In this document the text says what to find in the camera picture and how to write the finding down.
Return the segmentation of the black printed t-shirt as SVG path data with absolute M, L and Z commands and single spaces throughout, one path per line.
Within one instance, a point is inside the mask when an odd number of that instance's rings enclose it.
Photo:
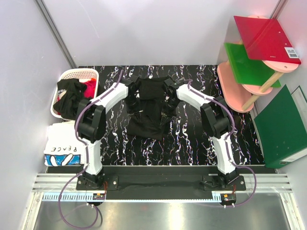
M 138 90 L 143 112 L 130 116 L 127 134 L 139 138 L 162 140 L 169 132 L 169 124 L 173 117 L 162 116 L 165 97 L 168 96 L 163 83 L 171 77 L 141 78 Z

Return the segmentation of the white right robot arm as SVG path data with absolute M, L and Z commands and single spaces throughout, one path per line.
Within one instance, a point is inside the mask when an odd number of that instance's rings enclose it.
M 167 79 L 163 83 L 166 93 L 161 111 L 161 124 L 166 124 L 175 116 L 180 102 L 186 102 L 200 111 L 202 128 L 212 138 L 217 157 L 217 183 L 224 190 L 230 189 L 239 177 L 231 150 L 230 136 L 235 123 L 222 96 L 212 97 L 194 89 L 190 80 L 176 83 Z

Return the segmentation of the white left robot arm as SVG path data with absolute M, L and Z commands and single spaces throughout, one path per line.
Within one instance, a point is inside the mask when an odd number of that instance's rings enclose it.
M 108 90 L 88 100 L 79 103 L 75 118 L 75 135 L 85 147 L 85 163 L 82 176 L 94 190 L 103 186 L 102 163 L 99 145 L 106 132 L 106 115 L 120 101 L 124 100 L 129 115 L 142 112 L 137 91 L 140 87 L 140 78 L 132 76 L 130 79 L 119 78 Z

